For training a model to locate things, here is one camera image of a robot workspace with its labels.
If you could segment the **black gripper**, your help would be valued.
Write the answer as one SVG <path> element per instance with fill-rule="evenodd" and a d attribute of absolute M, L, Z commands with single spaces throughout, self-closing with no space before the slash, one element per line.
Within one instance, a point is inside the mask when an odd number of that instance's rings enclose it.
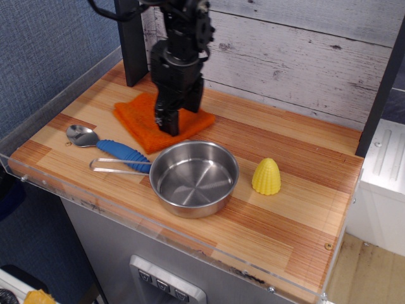
<path fill-rule="evenodd" d="M 203 63 L 199 58 L 181 61 L 168 52 L 165 40 L 157 42 L 151 51 L 152 81 L 158 88 L 155 122 L 160 131 L 171 136 L 179 134 L 178 110 L 197 113 L 203 96 Z"/>

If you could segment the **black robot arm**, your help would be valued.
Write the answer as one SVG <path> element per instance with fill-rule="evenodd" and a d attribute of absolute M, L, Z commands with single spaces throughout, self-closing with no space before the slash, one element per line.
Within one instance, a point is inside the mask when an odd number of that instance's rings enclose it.
<path fill-rule="evenodd" d="M 159 129 L 179 134 L 180 109 L 197 113 L 203 95 L 201 73 L 210 52 L 215 28 L 211 26 L 208 1 L 142 1 L 160 8 L 167 38 L 151 50 L 151 79 L 158 88 L 154 107 Z"/>

